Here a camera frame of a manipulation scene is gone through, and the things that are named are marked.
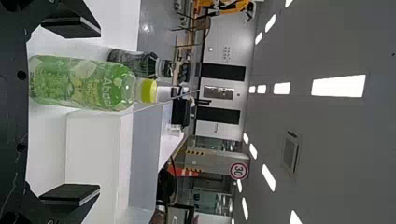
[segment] red circle sign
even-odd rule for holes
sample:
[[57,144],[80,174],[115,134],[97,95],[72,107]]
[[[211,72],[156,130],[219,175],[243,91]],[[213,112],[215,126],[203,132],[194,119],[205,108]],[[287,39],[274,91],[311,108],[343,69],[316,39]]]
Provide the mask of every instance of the red circle sign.
[[244,180],[248,177],[248,166],[242,162],[231,165],[230,176],[234,180]]

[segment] rectangular ceiling light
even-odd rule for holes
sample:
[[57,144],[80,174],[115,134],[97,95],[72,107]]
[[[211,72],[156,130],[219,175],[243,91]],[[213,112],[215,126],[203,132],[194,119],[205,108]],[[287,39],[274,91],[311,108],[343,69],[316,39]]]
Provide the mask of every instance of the rectangular ceiling light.
[[257,160],[257,149],[253,146],[253,144],[250,144],[249,150],[254,160]]
[[260,32],[260,33],[256,36],[256,40],[255,40],[256,45],[258,45],[258,44],[260,43],[260,41],[262,41],[262,32]]
[[255,93],[256,92],[256,87],[255,86],[251,86],[248,88],[248,92],[249,93]]
[[303,222],[300,220],[294,210],[291,211],[290,224],[303,224]]
[[268,186],[270,187],[272,192],[275,192],[276,188],[276,181],[274,179],[274,176],[271,174],[270,170],[268,170],[268,167],[264,164],[262,166],[262,175],[264,176],[265,180],[268,183]]
[[314,96],[362,97],[366,75],[315,79],[311,94]]
[[267,24],[265,24],[265,33],[268,33],[268,31],[271,30],[275,22],[276,22],[276,14],[274,14],[274,16],[272,16],[271,19],[267,22]]
[[242,208],[244,209],[245,219],[248,221],[248,205],[245,198],[242,199]]
[[274,94],[276,95],[289,95],[290,94],[290,83],[276,83],[274,85]]
[[242,193],[242,181],[241,180],[237,180],[236,184],[238,185],[239,193]]
[[257,87],[257,93],[259,94],[265,94],[267,92],[267,86],[266,85],[260,85]]
[[286,0],[285,7],[289,7],[294,0]]
[[244,133],[244,142],[245,144],[248,144],[248,135]]

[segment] black machine frame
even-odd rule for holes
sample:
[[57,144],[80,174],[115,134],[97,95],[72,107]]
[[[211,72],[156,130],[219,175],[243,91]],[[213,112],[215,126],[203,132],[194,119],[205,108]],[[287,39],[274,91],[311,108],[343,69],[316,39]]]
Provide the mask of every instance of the black machine frame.
[[101,35],[83,0],[0,1],[0,224],[81,223],[99,197],[99,186],[62,185],[48,192],[50,198],[44,201],[25,181],[29,150],[26,42],[40,24],[64,38]]

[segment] yellow bottle cap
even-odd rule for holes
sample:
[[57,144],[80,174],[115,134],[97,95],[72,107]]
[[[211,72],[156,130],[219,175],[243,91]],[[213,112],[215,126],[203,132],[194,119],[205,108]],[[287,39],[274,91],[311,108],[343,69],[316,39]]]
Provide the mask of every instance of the yellow bottle cap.
[[143,103],[157,103],[157,82],[151,79],[144,79],[142,81],[141,94]]

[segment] ceiling vent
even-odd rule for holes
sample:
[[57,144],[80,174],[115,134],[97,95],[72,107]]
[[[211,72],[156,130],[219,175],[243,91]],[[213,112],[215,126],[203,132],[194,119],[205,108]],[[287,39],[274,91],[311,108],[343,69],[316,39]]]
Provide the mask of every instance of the ceiling vent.
[[283,149],[283,163],[289,176],[297,172],[301,144],[297,134],[288,132],[286,135],[285,148]]

